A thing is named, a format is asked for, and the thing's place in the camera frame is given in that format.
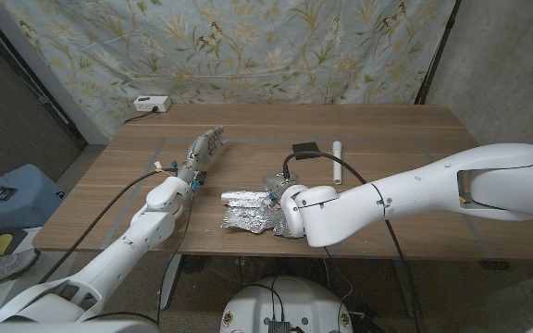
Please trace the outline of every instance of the aluminum foil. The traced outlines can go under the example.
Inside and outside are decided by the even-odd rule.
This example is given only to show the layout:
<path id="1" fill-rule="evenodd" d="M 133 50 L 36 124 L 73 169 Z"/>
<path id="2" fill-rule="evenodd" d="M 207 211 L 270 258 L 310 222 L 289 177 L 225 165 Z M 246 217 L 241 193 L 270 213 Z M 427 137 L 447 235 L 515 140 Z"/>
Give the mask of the aluminum foil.
<path id="1" fill-rule="evenodd" d="M 242 228 L 261 233 L 272 228 L 275 235 L 291 237 L 285 215 L 277 207 L 271 207 L 267 191 L 225 191 L 221 202 L 229 206 L 222 228 Z"/>

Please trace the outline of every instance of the blue object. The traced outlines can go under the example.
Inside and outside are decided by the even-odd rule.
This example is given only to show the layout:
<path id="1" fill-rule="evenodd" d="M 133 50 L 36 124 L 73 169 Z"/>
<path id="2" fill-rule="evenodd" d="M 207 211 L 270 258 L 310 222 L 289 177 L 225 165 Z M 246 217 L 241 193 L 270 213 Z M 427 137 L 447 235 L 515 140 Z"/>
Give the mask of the blue object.
<path id="1" fill-rule="evenodd" d="M 25 165 L 0 177 L 0 229 L 41 227 L 65 193 L 38 167 Z"/>

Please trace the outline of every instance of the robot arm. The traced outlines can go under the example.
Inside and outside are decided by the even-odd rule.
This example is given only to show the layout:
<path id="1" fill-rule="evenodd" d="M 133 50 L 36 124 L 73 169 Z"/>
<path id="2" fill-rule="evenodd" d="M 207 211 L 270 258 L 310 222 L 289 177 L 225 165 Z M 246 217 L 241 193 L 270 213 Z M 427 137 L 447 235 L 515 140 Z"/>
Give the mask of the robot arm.
<path id="1" fill-rule="evenodd" d="M 141 257 L 172 234 L 182 202 L 199 178 L 199 170 L 221 145 L 222 134 L 219 126 L 197 138 L 177 176 L 168 177 L 147 194 L 146 204 L 118 240 L 73 276 L 23 291 L 0 309 L 0 323 L 15 318 L 38 323 L 80 322 L 99 315 Z"/>
<path id="2" fill-rule="evenodd" d="M 471 172 L 464 193 L 461 171 Z M 280 195 L 293 237 L 311 246 L 343 241 L 382 219 L 445 210 L 520 221 L 533 218 L 533 145 L 502 143 L 470 149 L 427 166 L 337 193 L 295 182 Z"/>

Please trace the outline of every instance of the wall outlet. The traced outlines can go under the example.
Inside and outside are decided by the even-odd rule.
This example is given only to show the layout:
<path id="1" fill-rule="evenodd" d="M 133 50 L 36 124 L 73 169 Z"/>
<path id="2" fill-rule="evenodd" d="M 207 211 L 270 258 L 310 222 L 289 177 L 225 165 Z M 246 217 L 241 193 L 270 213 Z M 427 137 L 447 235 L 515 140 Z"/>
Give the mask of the wall outlet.
<path id="1" fill-rule="evenodd" d="M 166 112 L 172 102 L 168 96 L 139 96 L 133 104 L 140 112 L 149 112 L 154 109 L 154 106 L 157 106 L 157 111 Z"/>

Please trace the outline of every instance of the floral backdrop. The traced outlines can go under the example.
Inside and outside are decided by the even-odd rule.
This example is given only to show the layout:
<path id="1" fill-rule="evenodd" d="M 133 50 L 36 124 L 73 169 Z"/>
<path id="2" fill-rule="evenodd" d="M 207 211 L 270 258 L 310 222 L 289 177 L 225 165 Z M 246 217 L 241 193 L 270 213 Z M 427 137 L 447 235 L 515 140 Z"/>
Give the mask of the floral backdrop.
<path id="1" fill-rule="evenodd" d="M 415 100 L 455 0 L 0 0 L 107 137 L 174 104 Z"/>

